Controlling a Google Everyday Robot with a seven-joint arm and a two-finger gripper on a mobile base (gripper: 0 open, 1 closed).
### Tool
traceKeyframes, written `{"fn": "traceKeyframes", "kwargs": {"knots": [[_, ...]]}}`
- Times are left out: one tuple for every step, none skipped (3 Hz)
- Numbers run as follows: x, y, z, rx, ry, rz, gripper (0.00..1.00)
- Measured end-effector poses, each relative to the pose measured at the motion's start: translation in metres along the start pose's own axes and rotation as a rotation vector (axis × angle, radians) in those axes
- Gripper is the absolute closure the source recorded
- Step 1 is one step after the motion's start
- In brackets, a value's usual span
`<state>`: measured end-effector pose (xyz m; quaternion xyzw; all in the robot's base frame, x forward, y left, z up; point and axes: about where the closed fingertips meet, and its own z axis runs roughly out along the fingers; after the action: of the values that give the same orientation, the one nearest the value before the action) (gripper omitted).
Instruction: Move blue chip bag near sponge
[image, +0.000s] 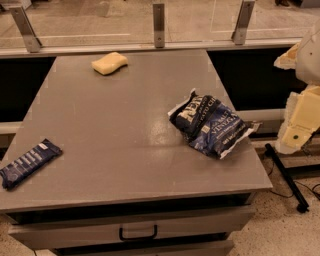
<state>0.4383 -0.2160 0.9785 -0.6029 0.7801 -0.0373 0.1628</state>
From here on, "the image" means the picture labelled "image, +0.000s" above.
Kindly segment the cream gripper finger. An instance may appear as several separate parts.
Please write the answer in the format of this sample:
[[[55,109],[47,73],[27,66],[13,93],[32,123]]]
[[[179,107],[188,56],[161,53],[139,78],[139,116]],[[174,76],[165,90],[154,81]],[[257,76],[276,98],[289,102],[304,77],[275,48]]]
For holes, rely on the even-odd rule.
[[[293,45],[289,50],[280,55],[275,61],[274,66],[280,69],[288,70],[296,68],[296,56],[299,43]]]
[[[320,87],[309,85],[301,93],[291,92],[286,102],[275,148],[292,154],[302,148],[320,128]]]

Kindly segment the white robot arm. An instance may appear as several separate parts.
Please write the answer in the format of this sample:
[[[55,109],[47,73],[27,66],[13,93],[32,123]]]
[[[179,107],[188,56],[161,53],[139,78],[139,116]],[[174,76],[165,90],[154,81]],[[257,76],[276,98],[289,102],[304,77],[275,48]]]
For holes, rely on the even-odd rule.
[[[320,20],[274,66],[294,69],[297,79],[307,84],[301,93],[290,93],[275,143],[279,153],[292,154],[320,128]]]

